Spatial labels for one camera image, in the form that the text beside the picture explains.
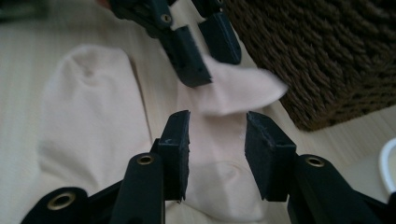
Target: beige sock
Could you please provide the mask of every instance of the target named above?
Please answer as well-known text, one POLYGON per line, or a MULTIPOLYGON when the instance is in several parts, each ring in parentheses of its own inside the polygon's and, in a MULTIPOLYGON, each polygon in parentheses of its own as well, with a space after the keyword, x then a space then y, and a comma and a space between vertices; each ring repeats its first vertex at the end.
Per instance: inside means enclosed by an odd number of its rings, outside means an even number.
POLYGON ((276 101, 287 88, 268 71, 204 59, 213 83, 178 85, 177 109, 191 111, 185 203, 225 221, 263 219, 267 204, 245 159, 246 113, 276 101))

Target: white object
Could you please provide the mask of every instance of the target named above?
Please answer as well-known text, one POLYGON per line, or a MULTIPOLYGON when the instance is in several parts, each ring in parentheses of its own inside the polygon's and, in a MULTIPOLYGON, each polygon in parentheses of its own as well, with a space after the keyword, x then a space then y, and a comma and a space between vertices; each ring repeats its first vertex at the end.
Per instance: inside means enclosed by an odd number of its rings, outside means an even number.
POLYGON ((396 191, 395 179, 392 178, 392 175, 390 173, 390 164, 389 164, 389 158, 392 152, 394 152, 395 150, 396 150, 396 138, 393 138, 390 141, 388 141, 384 145, 384 147, 382 147, 378 160, 381 178, 389 194, 396 191))

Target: black plastic bracket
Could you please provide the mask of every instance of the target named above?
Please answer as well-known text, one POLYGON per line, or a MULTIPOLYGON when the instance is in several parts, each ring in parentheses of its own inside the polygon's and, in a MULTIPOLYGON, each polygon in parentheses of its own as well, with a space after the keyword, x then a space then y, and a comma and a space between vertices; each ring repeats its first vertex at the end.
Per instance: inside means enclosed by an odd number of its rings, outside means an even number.
POLYGON ((111 9, 119 19, 135 21, 148 35, 158 38, 180 81, 188 87, 211 83, 201 54, 187 26, 173 31, 172 15, 165 0, 110 0, 111 9))

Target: wicker basket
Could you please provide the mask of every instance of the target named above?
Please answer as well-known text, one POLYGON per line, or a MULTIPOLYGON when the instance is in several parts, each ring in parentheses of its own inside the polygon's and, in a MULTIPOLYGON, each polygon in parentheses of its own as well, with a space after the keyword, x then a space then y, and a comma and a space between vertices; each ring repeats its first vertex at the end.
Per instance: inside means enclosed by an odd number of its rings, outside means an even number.
POLYGON ((396 104, 393 0, 229 0, 255 63, 289 86, 295 125, 314 131, 396 104))

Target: sock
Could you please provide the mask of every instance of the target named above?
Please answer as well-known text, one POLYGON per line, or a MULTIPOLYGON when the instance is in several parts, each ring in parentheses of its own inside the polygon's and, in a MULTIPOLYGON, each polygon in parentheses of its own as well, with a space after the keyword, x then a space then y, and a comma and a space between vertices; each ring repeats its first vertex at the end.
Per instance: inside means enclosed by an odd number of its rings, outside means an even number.
POLYGON ((120 180, 129 159, 150 150, 145 110, 127 55, 80 46, 44 89, 36 195, 79 187, 89 195, 120 180))
POLYGON ((246 113, 276 101, 287 88, 268 71, 204 60, 213 83, 195 89, 178 84, 177 110, 191 111, 185 203, 224 221, 261 220, 267 203, 245 159, 246 113))

